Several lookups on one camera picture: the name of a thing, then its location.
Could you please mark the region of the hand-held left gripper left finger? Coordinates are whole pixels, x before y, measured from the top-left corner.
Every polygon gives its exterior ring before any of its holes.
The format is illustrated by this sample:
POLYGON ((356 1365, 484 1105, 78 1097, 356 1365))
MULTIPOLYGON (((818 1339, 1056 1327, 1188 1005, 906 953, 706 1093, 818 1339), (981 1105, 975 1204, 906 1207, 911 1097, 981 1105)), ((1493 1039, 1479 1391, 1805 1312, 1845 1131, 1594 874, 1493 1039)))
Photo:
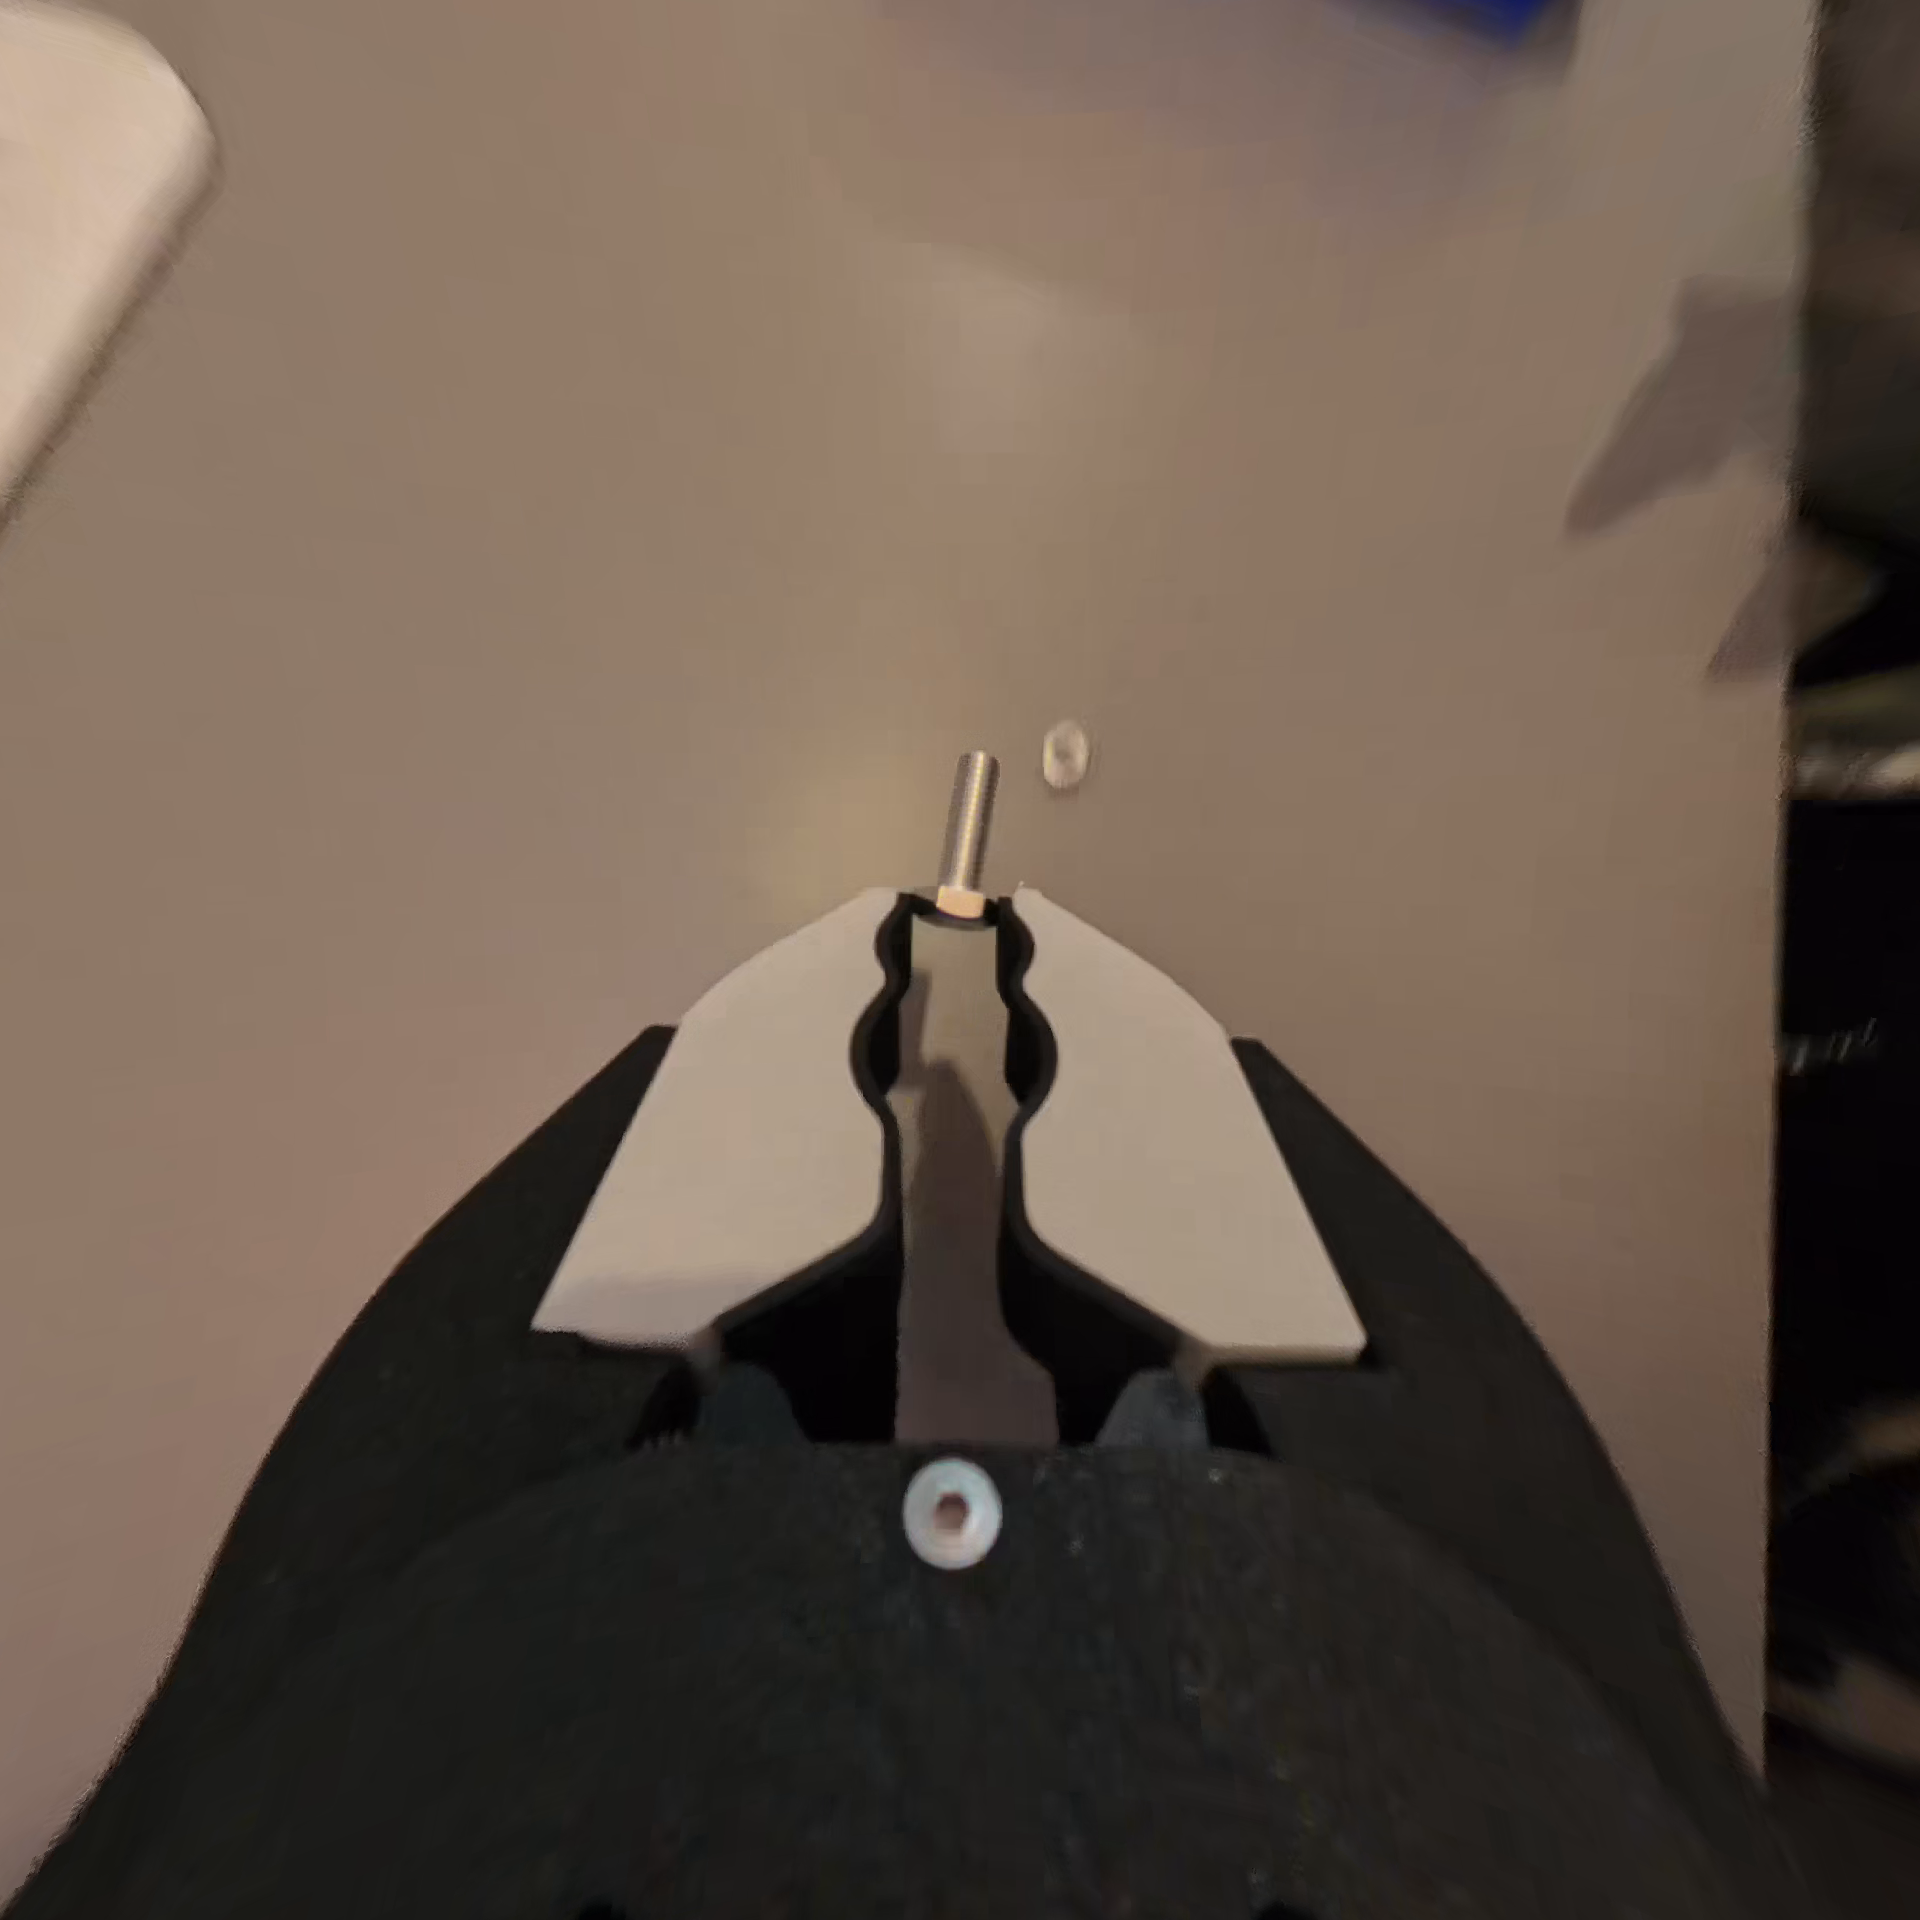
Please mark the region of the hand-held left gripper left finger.
POLYGON ((885 1010, 899 906, 899 890, 855 890, 691 1005, 532 1332, 719 1351, 885 1220, 889 1120, 855 1079, 855 1032, 885 1010))

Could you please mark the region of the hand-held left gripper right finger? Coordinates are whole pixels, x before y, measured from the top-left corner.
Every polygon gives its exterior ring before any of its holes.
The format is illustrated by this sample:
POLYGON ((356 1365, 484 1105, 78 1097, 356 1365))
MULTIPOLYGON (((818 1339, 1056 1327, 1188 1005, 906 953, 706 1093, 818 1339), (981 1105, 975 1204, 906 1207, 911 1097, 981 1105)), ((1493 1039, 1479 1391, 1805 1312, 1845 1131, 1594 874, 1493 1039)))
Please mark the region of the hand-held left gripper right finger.
POLYGON ((1353 1369, 1369 1332, 1229 1032, 1036 886, 997 906, 1000 1312, 1047 1370, 1353 1369))

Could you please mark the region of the steel hex bolt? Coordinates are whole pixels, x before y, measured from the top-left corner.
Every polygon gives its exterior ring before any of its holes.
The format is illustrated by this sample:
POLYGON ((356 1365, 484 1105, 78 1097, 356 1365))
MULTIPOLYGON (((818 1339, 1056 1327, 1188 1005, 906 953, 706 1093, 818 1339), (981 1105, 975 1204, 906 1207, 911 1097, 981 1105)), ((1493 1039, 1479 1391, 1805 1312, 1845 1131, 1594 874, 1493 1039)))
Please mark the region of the steel hex bolt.
POLYGON ((988 869, 988 836, 997 813, 997 753, 967 751, 957 761, 940 870, 931 886, 938 914, 954 924, 975 924, 988 913, 983 869, 988 869))

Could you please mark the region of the white board stand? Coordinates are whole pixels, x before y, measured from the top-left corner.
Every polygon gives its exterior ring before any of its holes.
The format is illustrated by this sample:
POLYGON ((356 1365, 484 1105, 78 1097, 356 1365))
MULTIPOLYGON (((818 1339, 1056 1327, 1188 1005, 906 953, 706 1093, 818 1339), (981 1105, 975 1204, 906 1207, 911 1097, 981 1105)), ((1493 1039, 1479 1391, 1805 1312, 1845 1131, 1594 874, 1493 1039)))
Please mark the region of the white board stand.
POLYGON ((14 518, 208 199, 214 128, 129 26, 0 10, 0 512, 14 518))

